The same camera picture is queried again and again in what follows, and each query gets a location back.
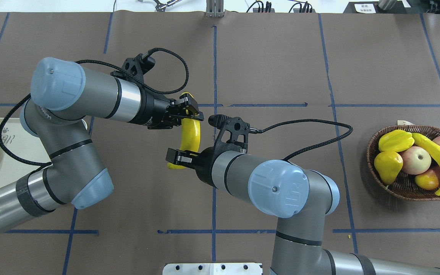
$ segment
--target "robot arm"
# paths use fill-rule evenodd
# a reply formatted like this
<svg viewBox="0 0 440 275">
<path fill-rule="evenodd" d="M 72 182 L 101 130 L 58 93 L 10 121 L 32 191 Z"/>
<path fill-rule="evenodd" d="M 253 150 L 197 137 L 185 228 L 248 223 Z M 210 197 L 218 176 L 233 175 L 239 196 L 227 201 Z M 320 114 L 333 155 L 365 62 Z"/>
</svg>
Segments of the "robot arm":
<svg viewBox="0 0 440 275">
<path fill-rule="evenodd" d="M 20 118 L 40 138 L 52 165 L 0 188 L 0 233 L 69 202 L 84 209 L 112 193 L 111 177 L 81 122 L 85 115 L 148 129 L 171 129 L 183 118 L 203 120 L 190 94 L 168 99 L 140 84 L 154 64 L 141 54 L 106 75 L 71 61 L 40 61 Z"/>
<path fill-rule="evenodd" d="M 248 134 L 259 130 L 239 117 L 214 115 L 208 122 L 220 129 L 213 147 L 201 153 L 169 148 L 166 160 L 196 170 L 203 182 L 278 217 L 271 275 L 440 275 L 440 268 L 322 249 L 325 216 L 339 204 L 335 182 L 284 160 L 246 154 Z M 226 133 L 230 138 L 222 142 Z"/>
</svg>

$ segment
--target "label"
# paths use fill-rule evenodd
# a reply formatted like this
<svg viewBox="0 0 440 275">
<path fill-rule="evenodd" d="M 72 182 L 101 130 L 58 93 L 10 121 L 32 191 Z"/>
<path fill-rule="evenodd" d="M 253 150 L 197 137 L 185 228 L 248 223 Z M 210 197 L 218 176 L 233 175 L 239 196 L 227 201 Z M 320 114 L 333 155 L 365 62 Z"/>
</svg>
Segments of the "label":
<svg viewBox="0 0 440 275">
<path fill-rule="evenodd" d="M 368 4 L 354 4 L 356 12 L 358 13 L 376 13 L 373 3 Z"/>
</svg>

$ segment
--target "black cable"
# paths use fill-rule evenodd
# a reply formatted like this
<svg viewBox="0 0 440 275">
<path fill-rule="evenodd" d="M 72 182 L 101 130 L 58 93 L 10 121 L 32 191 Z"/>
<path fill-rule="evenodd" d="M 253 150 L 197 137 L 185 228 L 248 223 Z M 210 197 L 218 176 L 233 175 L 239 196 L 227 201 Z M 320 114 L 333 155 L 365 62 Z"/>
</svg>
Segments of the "black cable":
<svg viewBox="0 0 440 275">
<path fill-rule="evenodd" d="M 104 61 L 91 60 L 91 59 L 79 60 L 79 61 L 76 61 L 76 63 L 77 64 L 94 63 L 94 64 L 100 64 L 100 65 L 103 65 L 103 66 L 108 66 L 110 68 L 114 68 L 115 70 L 119 71 L 120 73 L 123 73 L 123 74 L 129 76 L 131 79 L 135 80 L 137 83 L 139 83 L 140 85 L 142 85 L 145 88 L 149 89 L 150 91 L 155 92 L 156 94 L 174 94 L 174 93 L 179 92 L 182 89 L 184 89 L 186 87 L 186 85 L 188 84 L 188 80 L 189 80 L 189 70 L 188 70 L 188 65 L 186 64 L 186 61 L 179 54 L 177 54 L 177 53 L 175 53 L 173 51 L 170 51 L 168 49 L 164 49 L 164 48 L 150 49 L 147 52 L 147 55 L 152 55 L 154 52 L 166 52 L 168 54 L 171 54 L 172 56 L 175 56 L 176 58 L 178 58 L 183 63 L 184 69 L 185 69 L 185 72 L 186 72 L 186 79 L 184 80 L 184 83 L 183 83 L 183 85 L 181 87 L 179 87 L 179 88 L 177 88 L 177 89 L 175 89 L 173 91 L 167 91 L 167 92 L 158 91 L 158 90 L 150 87 L 149 85 L 143 83 L 142 81 L 138 80 L 138 78 L 136 78 L 135 76 L 131 75 L 130 73 L 127 73 L 126 71 L 122 70 L 122 68 L 120 68 L 120 67 L 118 67 L 116 65 L 113 65 L 113 64 L 110 64 L 110 63 L 107 63 L 107 62 L 104 62 Z"/>
<path fill-rule="evenodd" d="M 263 10 L 264 9 L 264 3 L 262 2 L 262 1 L 255 1 L 254 3 L 252 3 L 252 5 L 250 5 L 250 7 L 247 9 L 247 11 L 246 12 L 249 12 L 249 10 L 255 5 L 257 3 L 257 5 L 259 5 L 259 10 L 258 10 L 258 12 L 260 12 L 260 10 Z"/>
<path fill-rule="evenodd" d="M 296 5 L 300 5 L 300 10 L 302 9 L 302 4 L 300 2 L 297 2 L 291 6 L 291 9 L 290 11 L 288 11 L 288 13 L 290 13 Z"/>
<path fill-rule="evenodd" d="M 7 153 L 7 155 L 9 155 L 11 158 L 16 159 L 19 162 L 23 162 L 24 164 L 29 164 L 29 165 L 35 165 L 35 166 L 39 166 L 39 167 L 47 167 L 49 165 L 52 164 L 52 162 L 47 162 L 47 163 L 43 163 L 43 162 L 32 162 L 31 160 L 25 160 L 23 158 L 18 157 L 17 155 L 15 155 L 13 152 L 11 152 L 3 143 L 3 139 L 2 139 L 2 133 L 3 133 L 3 128 L 5 127 L 5 124 L 7 123 L 7 121 L 9 120 L 9 118 L 11 117 L 11 115 L 13 115 L 16 110 L 18 108 L 20 108 L 28 99 L 30 99 L 30 94 L 28 94 L 27 96 L 25 96 L 21 101 L 19 101 L 10 111 L 9 113 L 5 116 L 5 118 L 3 118 L 3 120 L 1 121 L 0 124 L 0 147 L 1 149 Z"/>
<path fill-rule="evenodd" d="M 303 8 L 300 10 L 300 12 L 305 13 L 305 10 L 308 12 L 309 11 L 309 3 L 305 2 L 305 5 L 303 5 Z"/>
<path fill-rule="evenodd" d="M 285 121 L 285 122 L 281 122 L 281 123 L 277 123 L 274 124 L 270 127 L 267 127 L 266 129 L 263 130 L 259 130 L 259 129 L 255 129 L 255 133 L 254 134 L 262 134 L 264 132 L 267 132 L 275 127 L 281 126 L 281 125 L 287 125 L 287 124 L 293 124 L 293 123 L 300 123 L 300 122 L 319 122 L 319 123 L 325 123 L 325 124 L 332 124 L 332 125 L 337 125 L 337 126 L 341 126 L 341 127 L 346 127 L 347 129 L 349 129 L 347 132 L 345 132 L 344 134 L 341 134 L 340 136 L 337 136 L 333 139 L 329 139 L 328 141 L 324 141 L 324 142 L 320 142 L 318 144 L 315 144 L 313 146 L 308 146 L 305 148 L 302 148 L 298 151 L 295 151 L 293 153 L 291 153 L 290 155 L 287 155 L 283 160 L 284 161 L 288 161 L 289 159 L 300 155 L 301 153 L 307 152 L 309 150 L 313 150 L 322 146 L 326 146 L 328 144 L 334 143 L 336 141 L 340 141 L 341 139 L 345 138 L 346 136 L 350 135 L 353 132 L 353 127 L 351 125 L 348 124 L 344 124 L 344 123 L 340 123 L 340 122 L 335 122 L 335 121 L 330 121 L 330 120 L 316 120 L 316 119 L 306 119 L 306 120 L 290 120 L 290 121 Z"/>
</svg>

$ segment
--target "fruit basket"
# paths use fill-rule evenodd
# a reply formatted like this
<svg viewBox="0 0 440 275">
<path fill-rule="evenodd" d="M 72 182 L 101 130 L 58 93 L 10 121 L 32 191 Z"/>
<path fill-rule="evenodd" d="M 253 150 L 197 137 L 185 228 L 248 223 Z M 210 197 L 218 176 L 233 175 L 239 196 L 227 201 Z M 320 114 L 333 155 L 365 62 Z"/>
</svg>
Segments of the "fruit basket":
<svg viewBox="0 0 440 275">
<path fill-rule="evenodd" d="M 378 141 L 381 136 L 396 129 L 404 130 L 411 133 L 420 133 L 431 140 L 436 138 L 437 136 L 440 136 L 440 129 L 432 126 L 396 125 L 384 127 L 371 137 L 370 142 L 368 143 L 368 148 L 366 150 L 366 162 L 371 175 L 384 190 L 397 198 L 408 201 L 440 201 L 440 196 L 434 194 L 435 190 L 428 191 L 419 188 L 414 183 L 415 176 L 405 174 L 403 172 L 400 172 L 398 174 L 395 182 L 392 185 L 387 186 L 386 184 L 382 183 L 374 167 L 374 158 L 376 158 L 379 153 Z"/>
</svg>

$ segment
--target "starfruit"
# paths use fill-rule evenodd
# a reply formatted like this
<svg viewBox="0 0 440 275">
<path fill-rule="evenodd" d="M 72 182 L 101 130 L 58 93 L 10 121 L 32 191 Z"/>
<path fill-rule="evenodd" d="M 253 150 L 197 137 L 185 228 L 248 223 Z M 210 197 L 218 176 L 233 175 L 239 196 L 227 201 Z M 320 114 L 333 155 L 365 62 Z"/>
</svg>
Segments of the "starfruit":
<svg viewBox="0 0 440 275">
<path fill-rule="evenodd" d="M 390 185 L 403 167 L 403 159 L 397 152 L 381 152 L 374 159 L 374 167 L 378 171 L 381 181 Z"/>
<path fill-rule="evenodd" d="M 378 149 L 381 152 L 402 152 L 415 143 L 412 133 L 404 130 L 393 130 L 381 136 Z"/>
</svg>

